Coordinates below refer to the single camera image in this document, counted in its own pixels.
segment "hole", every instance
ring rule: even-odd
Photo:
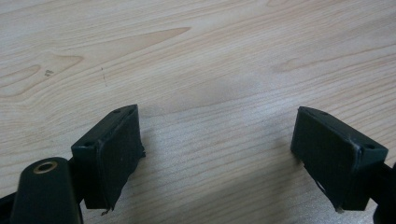
[[[33,173],[37,175],[42,175],[44,173],[47,173],[53,169],[55,169],[58,166],[58,162],[56,161],[45,161],[39,165],[33,170]]]
[[[370,149],[375,149],[375,146],[374,146],[374,145],[371,145],[371,144],[364,144],[364,146],[365,146],[365,147],[368,147],[368,148],[370,148]]]
[[[40,165],[40,166],[38,167],[38,170],[39,170],[39,171],[48,171],[51,167],[52,167],[52,164],[50,164],[50,163],[45,163],[45,164]]]
[[[94,144],[95,144],[94,142],[86,142],[86,143],[84,143],[84,147],[91,147]]]

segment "light wood surface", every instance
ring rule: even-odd
[[[396,162],[396,1],[0,4],[0,197],[138,104],[147,157],[86,223],[372,223],[335,213],[290,153],[299,105]]]

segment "screw hole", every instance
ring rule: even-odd
[[[370,149],[375,149],[375,146],[371,145],[371,144],[364,144],[365,147],[368,147]]]
[[[58,162],[56,161],[45,161],[39,165],[33,170],[33,172],[37,175],[42,175],[44,173],[47,173],[53,169],[55,169],[58,166]]]

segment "metal grommet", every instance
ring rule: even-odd
[[[33,173],[37,175],[42,175],[47,173],[58,166],[58,162],[56,161],[45,161],[37,165],[37,167],[33,170]]]

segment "black plastic part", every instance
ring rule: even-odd
[[[87,189],[87,186],[85,186],[86,184],[84,181],[84,174],[76,166],[74,158],[72,157],[72,159],[70,159],[68,163],[70,175],[73,182],[73,189],[76,195],[76,202],[81,203],[81,201],[84,199],[85,191],[89,189]]]
[[[145,157],[137,105],[114,110],[72,146],[87,208],[114,209],[122,187]]]
[[[364,210],[388,150],[332,115],[300,107],[292,152],[336,210]]]
[[[48,158],[23,170],[10,223],[82,223],[67,160]]]
[[[382,169],[372,178],[370,197],[378,204],[374,214],[375,223],[396,223],[395,166],[391,169],[383,164]]]
[[[15,194],[12,193],[0,199],[0,224],[8,224],[11,217],[12,206],[14,205]]]

